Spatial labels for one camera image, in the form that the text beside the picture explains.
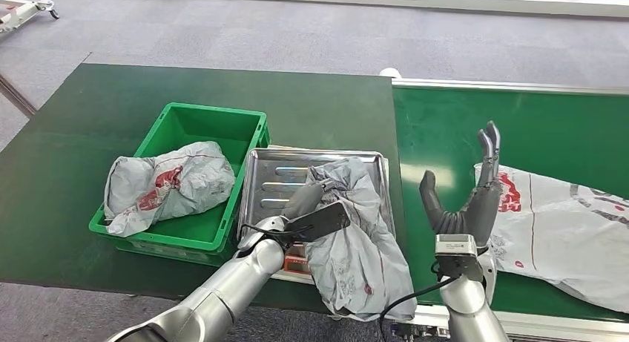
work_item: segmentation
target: gray carpet floor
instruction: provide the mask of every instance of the gray carpet floor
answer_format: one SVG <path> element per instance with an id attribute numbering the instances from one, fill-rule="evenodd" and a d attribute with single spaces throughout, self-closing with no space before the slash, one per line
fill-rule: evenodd
<path id="1" fill-rule="evenodd" d="M 629 86 L 629 22 L 258 0 L 54 0 L 0 35 L 38 107 L 82 62 Z M 0 150 L 26 123 L 0 97 Z M 169 300 L 0 284 L 0 342 L 102 341 Z M 250 308 L 228 341 L 377 341 L 376 326 Z"/>

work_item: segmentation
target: green plastic crate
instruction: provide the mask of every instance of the green plastic crate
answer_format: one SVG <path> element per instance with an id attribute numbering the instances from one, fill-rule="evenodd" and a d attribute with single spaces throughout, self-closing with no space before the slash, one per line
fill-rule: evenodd
<path id="1" fill-rule="evenodd" d="M 140 144 L 135 157 L 154 157 L 184 145 L 215 141 L 236 175 L 227 202 L 202 214 L 160 221 L 147 231 L 126 238 L 105 228 L 103 207 L 90 221 L 90 230 L 112 240 L 118 249 L 157 257 L 219 266 L 235 251 L 234 220 L 245 178 L 245 158 L 252 148 L 271 143 L 266 114 L 232 108 L 169 103 Z"/>

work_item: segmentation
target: red printed logo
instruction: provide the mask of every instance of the red printed logo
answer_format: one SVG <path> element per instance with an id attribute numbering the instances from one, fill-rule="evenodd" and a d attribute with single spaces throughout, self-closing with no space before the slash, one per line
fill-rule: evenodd
<path id="1" fill-rule="evenodd" d="M 514 184 L 513 181 L 509 180 L 505 173 L 498 173 L 498 177 L 502 182 L 503 188 L 505 186 L 507 187 L 507 190 L 503 190 L 504 193 L 503 195 L 501 195 L 498 212 L 522 211 L 522 204 L 520 203 L 520 193 L 516 190 L 516 184 Z"/>
<path id="2" fill-rule="evenodd" d="M 164 171 L 155 178 L 155 188 L 144 195 L 138 202 L 138 208 L 141 211 L 150 211 L 162 205 L 162 198 L 157 193 L 158 188 L 168 186 L 169 188 L 179 189 L 181 182 L 179 174 L 183 170 L 180 165 L 173 170 Z"/>

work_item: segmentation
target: robotic hand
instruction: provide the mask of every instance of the robotic hand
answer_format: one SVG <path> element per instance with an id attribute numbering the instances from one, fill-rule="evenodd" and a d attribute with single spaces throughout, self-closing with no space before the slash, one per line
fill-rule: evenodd
<path id="1" fill-rule="evenodd" d="M 435 175 L 426 171 L 419 191 L 432 230 L 437 234 L 435 256 L 445 280 L 441 299 L 449 312 L 449 333 L 455 342 L 508 342 L 490 309 L 495 266 L 487 258 L 487 242 L 498 212 L 500 133 L 493 124 L 478 132 L 483 165 L 476 188 L 458 212 L 445 211 L 435 192 Z"/>
<path id="2" fill-rule="evenodd" d="M 300 188 L 280 216 L 249 226 L 238 251 L 179 305 L 116 333 L 107 342 L 221 341 L 296 241 L 312 242 L 349 225 L 341 203 L 317 211 L 324 182 Z"/>

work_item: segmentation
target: crumpled plastic bag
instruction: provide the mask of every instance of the crumpled plastic bag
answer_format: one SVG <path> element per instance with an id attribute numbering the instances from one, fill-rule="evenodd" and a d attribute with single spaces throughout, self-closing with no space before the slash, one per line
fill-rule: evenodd
<path id="1" fill-rule="evenodd" d="M 409 266 L 380 213 L 381 199 L 358 158 L 311 167 L 306 182 L 334 180 L 322 204 L 340 200 L 350 225 L 304 243 L 308 266 L 323 303 L 336 315 L 378 318 L 389 304 L 413 292 Z M 388 318 L 409 320 L 417 300 L 396 306 Z"/>
<path id="2" fill-rule="evenodd" d="M 480 164 L 475 172 L 478 179 Z M 498 178 L 490 238 L 498 269 L 629 313 L 629 201 L 503 165 Z"/>
<path id="3" fill-rule="evenodd" d="M 107 232 L 127 237 L 160 220 L 225 202 L 234 172 L 216 142 L 195 142 L 151 158 L 119 157 L 105 184 Z"/>

